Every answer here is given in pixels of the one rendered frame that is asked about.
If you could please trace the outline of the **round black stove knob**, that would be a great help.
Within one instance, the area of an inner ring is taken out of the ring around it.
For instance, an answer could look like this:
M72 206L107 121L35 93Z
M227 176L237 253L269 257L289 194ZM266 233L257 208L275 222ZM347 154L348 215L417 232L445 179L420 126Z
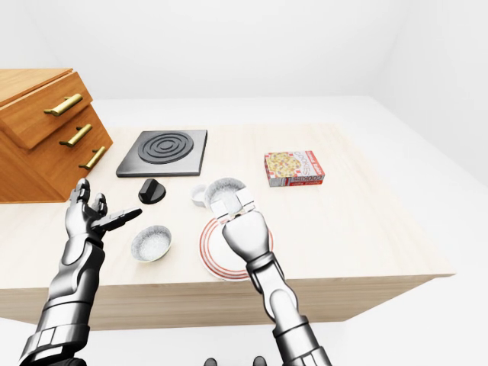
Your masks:
M165 196L165 187L154 178L146 179L138 193L138 198L143 204L156 204Z

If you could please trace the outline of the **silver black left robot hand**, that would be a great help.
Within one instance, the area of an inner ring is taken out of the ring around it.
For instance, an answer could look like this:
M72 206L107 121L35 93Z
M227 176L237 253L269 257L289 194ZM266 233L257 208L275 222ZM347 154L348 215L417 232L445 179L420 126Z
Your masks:
M143 212L140 208L130 208L108 214L104 194L98 193L93 204L89 205L90 194L89 181L81 178L70 194L70 204L66 211L66 230L70 239L86 235L101 241L107 231L123 226Z

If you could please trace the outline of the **large wooden drawer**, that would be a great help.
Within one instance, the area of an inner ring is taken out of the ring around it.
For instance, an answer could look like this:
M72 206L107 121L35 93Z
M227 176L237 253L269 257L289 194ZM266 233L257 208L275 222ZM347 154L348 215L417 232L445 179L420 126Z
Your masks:
M67 100L81 95L82 100L59 116L46 114ZM0 130L19 147L32 149L58 130L92 102L77 72L71 72L0 108Z

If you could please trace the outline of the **white plate with red rings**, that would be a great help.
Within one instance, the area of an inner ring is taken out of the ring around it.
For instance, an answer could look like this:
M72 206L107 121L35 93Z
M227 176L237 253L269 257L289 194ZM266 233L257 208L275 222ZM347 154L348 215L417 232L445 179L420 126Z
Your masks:
M246 262L227 244L222 226L211 219L199 239L199 254L204 267L215 277L225 281L247 281Z

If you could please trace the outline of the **flat dark stove plate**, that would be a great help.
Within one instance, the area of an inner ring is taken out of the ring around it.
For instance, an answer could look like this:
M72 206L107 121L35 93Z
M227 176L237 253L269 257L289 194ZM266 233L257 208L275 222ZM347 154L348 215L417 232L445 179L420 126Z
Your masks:
M199 176L206 130L143 131L116 170L119 178Z

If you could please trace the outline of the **printed cookie box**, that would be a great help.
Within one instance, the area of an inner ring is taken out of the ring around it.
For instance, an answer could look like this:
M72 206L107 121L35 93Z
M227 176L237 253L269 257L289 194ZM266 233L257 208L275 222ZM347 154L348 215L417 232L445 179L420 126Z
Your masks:
M266 153L264 164L271 188L321 185L325 178L325 172L311 150Z

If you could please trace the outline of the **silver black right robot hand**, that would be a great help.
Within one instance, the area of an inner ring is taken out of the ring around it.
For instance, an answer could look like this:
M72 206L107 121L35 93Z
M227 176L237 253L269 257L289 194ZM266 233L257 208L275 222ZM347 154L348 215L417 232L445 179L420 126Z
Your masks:
M270 250L269 231L248 188L210 199L210 209L222 225L229 247L249 267L260 268L276 261Z

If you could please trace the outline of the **small white ramekin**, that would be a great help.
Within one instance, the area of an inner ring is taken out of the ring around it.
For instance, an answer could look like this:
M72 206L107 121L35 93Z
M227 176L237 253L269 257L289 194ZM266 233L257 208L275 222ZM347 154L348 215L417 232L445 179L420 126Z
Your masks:
M198 207L207 207L205 192L207 186L204 184L196 185L191 189L191 200Z

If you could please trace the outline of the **patterned black white bowl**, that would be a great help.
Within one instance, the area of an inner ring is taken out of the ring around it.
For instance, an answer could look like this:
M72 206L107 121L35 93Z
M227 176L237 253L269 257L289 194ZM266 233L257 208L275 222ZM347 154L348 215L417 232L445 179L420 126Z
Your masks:
M217 214L219 209L212 207L212 205L215 202L221 201L225 206L224 211L230 215L234 215L242 209L236 192L245 187L246 185L236 178L221 178L207 187L204 193L204 200L214 214Z
M140 262L154 262L171 247L172 234L165 226L155 225L142 230L131 244L131 255Z

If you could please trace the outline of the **wooden cabinet with drawers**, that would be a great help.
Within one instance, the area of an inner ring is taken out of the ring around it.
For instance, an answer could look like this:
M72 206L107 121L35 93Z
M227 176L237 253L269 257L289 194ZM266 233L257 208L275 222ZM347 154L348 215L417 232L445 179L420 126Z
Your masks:
M0 69L0 108L71 72L75 71ZM0 130L0 203L66 201L68 198L63 200L57 190L30 164L27 157L29 150L19 147Z

